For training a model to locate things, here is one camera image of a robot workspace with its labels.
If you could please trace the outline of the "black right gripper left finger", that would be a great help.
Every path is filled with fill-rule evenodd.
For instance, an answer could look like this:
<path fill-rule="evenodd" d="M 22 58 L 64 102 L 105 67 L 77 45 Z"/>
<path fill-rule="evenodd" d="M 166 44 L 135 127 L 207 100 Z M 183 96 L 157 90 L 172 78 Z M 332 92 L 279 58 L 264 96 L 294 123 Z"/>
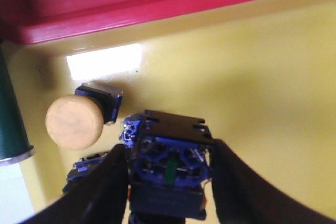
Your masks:
<path fill-rule="evenodd" d="M 128 196 L 124 151 L 117 144 L 70 192 L 22 223 L 122 223 Z"/>

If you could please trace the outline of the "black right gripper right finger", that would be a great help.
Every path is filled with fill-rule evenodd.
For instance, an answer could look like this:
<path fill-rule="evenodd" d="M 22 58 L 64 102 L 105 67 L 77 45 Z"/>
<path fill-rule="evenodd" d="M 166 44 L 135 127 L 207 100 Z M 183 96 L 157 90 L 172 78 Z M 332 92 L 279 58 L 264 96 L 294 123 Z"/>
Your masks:
<path fill-rule="evenodd" d="M 220 223 L 335 223 L 268 183 L 222 140 L 215 140 L 211 166 Z"/>

